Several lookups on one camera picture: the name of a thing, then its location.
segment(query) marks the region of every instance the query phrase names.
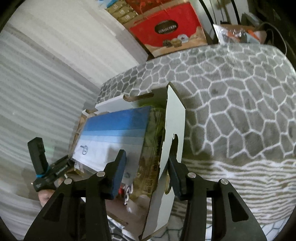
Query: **open white box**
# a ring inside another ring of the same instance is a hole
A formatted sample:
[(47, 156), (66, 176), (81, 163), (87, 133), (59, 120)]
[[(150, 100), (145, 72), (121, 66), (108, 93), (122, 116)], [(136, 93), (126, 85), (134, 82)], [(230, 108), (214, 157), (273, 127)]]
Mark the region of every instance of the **open white box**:
[(134, 216), (127, 212), (122, 202), (116, 199), (114, 201), (106, 201), (107, 212), (112, 218), (125, 226), (122, 230), (123, 234), (134, 240), (147, 240), (168, 223), (175, 195), (172, 189), (168, 194), (165, 194), (167, 180), (166, 164), (175, 135), (178, 136), (177, 160), (181, 162), (184, 141), (185, 107), (179, 99), (178, 93), (172, 83), (159, 85), (148, 94), (136, 97), (120, 95), (95, 106), (98, 110), (95, 114), (101, 114), (104, 112), (137, 108), (145, 104), (160, 106), (166, 109), (165, 137), (160, 157), (159, 180), (157, 188), (150, 200), (147, 217), (145, 221), (135, 220)]

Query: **blue and white booklet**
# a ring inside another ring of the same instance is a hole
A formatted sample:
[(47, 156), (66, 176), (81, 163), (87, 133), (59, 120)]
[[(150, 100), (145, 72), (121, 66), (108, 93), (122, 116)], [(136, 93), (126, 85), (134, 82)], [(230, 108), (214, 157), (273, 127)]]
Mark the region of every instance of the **blue and white booklet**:
[(131, 185), (138, 170), (150, 109), (145, 106), (89, 118), (72, 158), (102, 171), (124, 149), (127, 162), (122, 182)]

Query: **gray blanket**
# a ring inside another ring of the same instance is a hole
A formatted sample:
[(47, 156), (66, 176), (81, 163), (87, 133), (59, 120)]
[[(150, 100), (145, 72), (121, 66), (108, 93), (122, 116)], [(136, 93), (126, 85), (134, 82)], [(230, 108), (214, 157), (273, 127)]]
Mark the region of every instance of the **gray blanket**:
[[(98, 98), (140, 95), (171, 81), (186, 107), (182, 162), (205, 179), (227, 178), (268, 240), (296, 204), (296, 73), (267, 45), (211, 45), (159, 57), (106, 82)], [(211, 233), (208, 200), (207, 236)], [(186, 204), (176, 201), (167, 230), (178, 240)]]

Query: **metal pin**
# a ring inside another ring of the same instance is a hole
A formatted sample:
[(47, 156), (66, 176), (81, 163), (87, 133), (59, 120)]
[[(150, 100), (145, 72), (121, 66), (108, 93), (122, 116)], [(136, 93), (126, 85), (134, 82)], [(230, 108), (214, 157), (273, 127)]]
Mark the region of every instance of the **metal pin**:
[(224, 185), (227, 185), (229, 183), (229, 181), (227, 179), (225, 179), (225, 178), (222, 178), (221, 183), (224, 184)]
[(194, 172), (189, 172), (187, 176), (190, 178), (196, 178), (196, 174)]
[(67, 178), (65, 181), (64, 181), (65, 184), (70, 184), (72, 183), (72, 179), (71, 178)]
[(98, 176), (98, 177), (103, 177), (103, 176), (105, 176), (105, 172), (104, 171), (99, 171), (99, 172), (97, 172), (96, 173), (96, 175)]

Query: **smiley face logo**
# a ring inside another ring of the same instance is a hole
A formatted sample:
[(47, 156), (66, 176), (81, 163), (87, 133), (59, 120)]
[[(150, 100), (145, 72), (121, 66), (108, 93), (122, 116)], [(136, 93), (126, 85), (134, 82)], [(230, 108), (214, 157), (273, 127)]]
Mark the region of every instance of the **smiley face logo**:
[(84, 146), (83, 150), (82, 150), (82, 155), (85, 155), (88, 150), (89, 150), (89, 148), (87, 146)]

